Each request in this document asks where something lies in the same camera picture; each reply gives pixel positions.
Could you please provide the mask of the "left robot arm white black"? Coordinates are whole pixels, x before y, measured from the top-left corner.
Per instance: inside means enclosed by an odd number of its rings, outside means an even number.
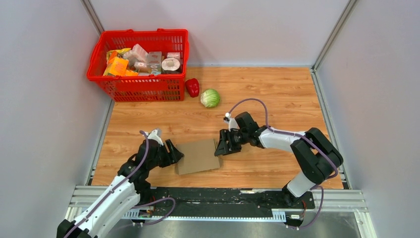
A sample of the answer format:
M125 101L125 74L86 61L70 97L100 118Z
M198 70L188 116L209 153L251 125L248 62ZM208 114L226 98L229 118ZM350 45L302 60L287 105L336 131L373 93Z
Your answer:
M73 221L64 219L57 227L58 238L104 238L125 213L151 200L147 178L152 169L178 163L184 154L171 142L145 139L129 157L111 184L93 204Z

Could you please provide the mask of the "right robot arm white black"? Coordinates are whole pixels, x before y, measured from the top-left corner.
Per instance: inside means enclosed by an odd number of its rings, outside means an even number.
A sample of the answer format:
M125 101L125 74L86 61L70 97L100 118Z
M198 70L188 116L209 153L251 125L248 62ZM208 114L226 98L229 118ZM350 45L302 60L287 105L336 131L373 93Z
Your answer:
M219 132L215 156L238 153L242 145L262 149L279 149L294 154L301 172L282 189L281 201L294 208L302 202L303 195L336 174L343 157L327 137L315 127L304 132L280 131L267 125L258 126L248 112L235 118L226 116L227 129Z

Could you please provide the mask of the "brown cardboard box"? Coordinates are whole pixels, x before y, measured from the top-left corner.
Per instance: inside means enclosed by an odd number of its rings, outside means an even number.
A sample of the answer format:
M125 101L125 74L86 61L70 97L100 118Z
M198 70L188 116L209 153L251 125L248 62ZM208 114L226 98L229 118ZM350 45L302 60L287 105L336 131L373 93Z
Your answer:
M222 167L222 159L215 156L216 142L205 139L176 145L184 157L175 165L177 175L215 170Z

